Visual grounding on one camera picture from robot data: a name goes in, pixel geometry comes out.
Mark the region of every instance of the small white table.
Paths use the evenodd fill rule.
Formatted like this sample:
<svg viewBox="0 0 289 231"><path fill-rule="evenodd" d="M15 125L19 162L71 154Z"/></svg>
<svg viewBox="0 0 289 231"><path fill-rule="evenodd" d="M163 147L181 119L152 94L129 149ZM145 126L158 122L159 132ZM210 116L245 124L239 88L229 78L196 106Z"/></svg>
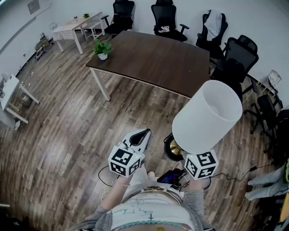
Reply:
<svg viewBox="0 0 289 231"><path fill-rule="evenodd" d="M104 35L105 34L104 33L104 26L103 26L103 21L101 20L101 17L102 17L102 12L99 12L99 13L94 14L94 15L88 17L88 18L77 18L77 19L75 19L73 21L69 21L67 25L59 26L55 30L53 30L53 32L52 32L53 40L57 42L61 52L63 52L64 49L63 49L62 45L59 43L59 40L62 40L62 39L68 39L68 40L70 39L70 40L72 40L72 39L74 39L75 43L76 43L76 45L78 47L78 50L79 50L80 54L82 55L83 51L81 49L80 43L78 41L78 38L76 36L75 30L77 28L80 28L82 34L84 34L85 39L87 40L86 34L84 32L84 29L83 29L83 25L84 24L89 24L89 22L92 19L98 18L99 21L100 21L100 26L101 26L102 33Z"/></svg>
<svg viewBox="0 0 289 231"><path fill-rule="evenodd" d="M18 110L17 107L15 107L13 104L10 103L10 99L16 90L16 88L19 86L22 91L24 91L30 98L33 99L37 104L39 104L39 101L25 88L22 84L20 84L19 79L17 79L14 75L11 75L9 79L5 79L5 86L3 87L3 92L5 93L3 98L0 98L1 107L3 110L8 111L12 115L14 115L16 118L22 120L24 123L28 124L28 120L24 119L20 115L18 115L16 112L8 108L7 106L10 105L14 109Z"/></svg>

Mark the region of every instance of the person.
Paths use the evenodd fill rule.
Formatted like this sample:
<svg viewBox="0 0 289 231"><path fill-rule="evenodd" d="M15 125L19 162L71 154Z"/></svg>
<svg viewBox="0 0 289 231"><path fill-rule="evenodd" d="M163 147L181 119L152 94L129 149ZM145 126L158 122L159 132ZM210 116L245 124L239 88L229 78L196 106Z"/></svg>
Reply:
<svg viewBox="0 0 289 231"><path fill-rule="evenodd" d="M248 185L266 185L273 183L273 185L256 189L251 192L245 193L245 197L248 200L254 200L257 198L279 196L289 192L289 161L287 161L281 168L271 172L265 176L256 177L248 182Z"/></svg>
<svg viewBox="0 0 289 231"><path fill-rule="evenodd" d="M147 174L144 166L133 176L120 176L95 213L70 231L214 230L204 220L202 180L191 178L184 197L171 185L156 180L154 173Z"/></svg>

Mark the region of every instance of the lamp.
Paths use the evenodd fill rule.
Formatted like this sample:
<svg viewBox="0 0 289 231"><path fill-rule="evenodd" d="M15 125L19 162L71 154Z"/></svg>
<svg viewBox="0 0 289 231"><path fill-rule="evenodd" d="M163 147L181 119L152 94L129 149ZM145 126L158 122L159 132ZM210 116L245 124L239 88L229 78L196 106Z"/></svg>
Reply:
<svg viewBox="0 0 289 231"><path fill-rule="evenodd" d="M228 85L216 80L205 82L176 115L172 135L185 151L185 168L194 179L213 175L218 160L210 149L241 116L242 103L238 95Z"/></svg>

